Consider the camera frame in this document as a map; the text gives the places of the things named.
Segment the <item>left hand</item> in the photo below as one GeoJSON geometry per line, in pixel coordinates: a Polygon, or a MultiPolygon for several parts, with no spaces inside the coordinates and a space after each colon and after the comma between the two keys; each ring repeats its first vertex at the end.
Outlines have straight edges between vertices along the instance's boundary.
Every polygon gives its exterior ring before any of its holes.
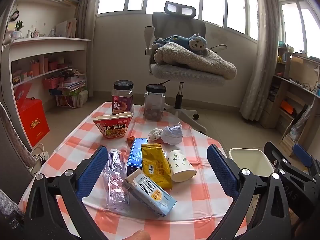
{"type": "Polygon", "coordinates": [[[150,240],[150,234],[144,230],[139,230],[123,240],[150,240]]]}

